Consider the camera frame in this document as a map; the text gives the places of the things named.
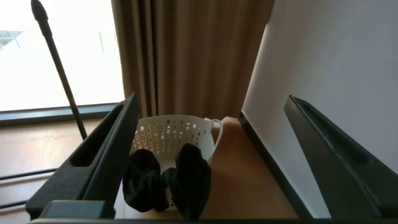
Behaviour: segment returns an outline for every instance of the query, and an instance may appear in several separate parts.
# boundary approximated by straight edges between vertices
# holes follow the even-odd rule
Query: brown curtain
[[[142,117],[238,116],[273,0],[112,0],[125,96]]]

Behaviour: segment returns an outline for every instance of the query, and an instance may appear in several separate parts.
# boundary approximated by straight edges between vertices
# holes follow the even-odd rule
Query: wooden floor
[[[90,133],[99,120],[85,121]],[[211,193],[201,218],[297,218],[237,119],[225,118],[211,162]],[[213,135],[218,134],[214,127]],[[74,122],[0,129],[0,176],[58,167],[81,143]],[[51,174],[0,182],[0,204],[27,200]],[[140,213],[119,191],[116,218],[181,218],[178,212]],[[24,207],[0,210],[0,223],[26,223]]]

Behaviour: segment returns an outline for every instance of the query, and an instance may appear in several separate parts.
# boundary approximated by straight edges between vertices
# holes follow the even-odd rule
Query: perforated basket
[[[220,124],[220,134],[216,143],[211,135],[211,127],[215,121]],[[204,120],[189,115],[143,118],[138,122],[130,154],[138,149],[150,150],[159,161],[163,172],[170,167],[175,167],[175,156],[185,143],[191,143],[198,146],[203,158],[210,162],[222,133],[223,125],[217,119]],[[168,187],[166,196],[170,205],[167,210],[176,210]]]

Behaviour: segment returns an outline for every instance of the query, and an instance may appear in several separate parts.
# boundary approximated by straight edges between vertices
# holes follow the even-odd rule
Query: white wall
[[[246,115],[314,217],[329,217],[283,111],[308,101],[398,173],[398,1],[276,0]]]

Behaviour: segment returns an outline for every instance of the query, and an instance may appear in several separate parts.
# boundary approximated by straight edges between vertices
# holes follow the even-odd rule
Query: window
[[[124,99],[110,0],[41,0],[77,105]],[[68,106],[30,0],[0,0],[0,111]]]

